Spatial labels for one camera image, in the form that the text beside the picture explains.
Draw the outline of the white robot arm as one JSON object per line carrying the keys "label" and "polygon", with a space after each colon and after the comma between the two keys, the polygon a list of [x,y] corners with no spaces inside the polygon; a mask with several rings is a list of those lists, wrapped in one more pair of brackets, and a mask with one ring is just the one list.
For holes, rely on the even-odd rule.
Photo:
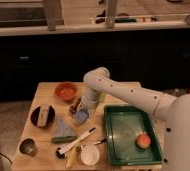
{"label": "white robot arm", "polygon": [[190,171],[190,94],[179,97],[143,87],[130,87],[98,67],[83,77],[82,103],[88,109],[107,93],[165,122],[162,171]]}

